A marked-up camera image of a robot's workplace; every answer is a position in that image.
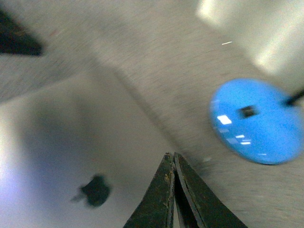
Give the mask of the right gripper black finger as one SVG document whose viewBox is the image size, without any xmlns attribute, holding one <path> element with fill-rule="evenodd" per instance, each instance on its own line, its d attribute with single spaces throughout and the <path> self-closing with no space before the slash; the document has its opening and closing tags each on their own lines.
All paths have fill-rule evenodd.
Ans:
<svg viewBox="0 0 304 228">
<path fill-rule="evenodd" d="M 41 56 L 42 43 L 3 9 L 0 10 L 0 53 Z"/>
<path fill-rule="evenodd" d="M 175 164 L 166 153 L 125 228 L 172 228 L 174 219 Z"/>
<path fill-rule="evenodd" d="M 181 228 L 246 228 L 179 153 L 174 154 L 175 200 Z"/>
</svg>

